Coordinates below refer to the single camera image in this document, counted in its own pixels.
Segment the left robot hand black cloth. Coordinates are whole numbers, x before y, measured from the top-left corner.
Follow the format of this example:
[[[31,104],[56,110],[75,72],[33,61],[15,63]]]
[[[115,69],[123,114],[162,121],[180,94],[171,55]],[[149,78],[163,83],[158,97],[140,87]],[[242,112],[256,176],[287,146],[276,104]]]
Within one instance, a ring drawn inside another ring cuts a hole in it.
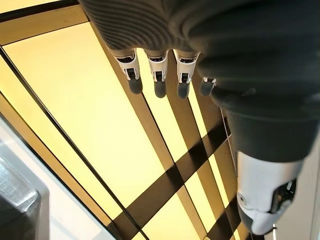
[[[131,91],[142,92],[137,48],[155,94],[166,94],[168,52],[177,92],[200,91],[224,110],[237,161],[237,208],[255,235],[292,203],[320,128],[317,0],[82,0]]]

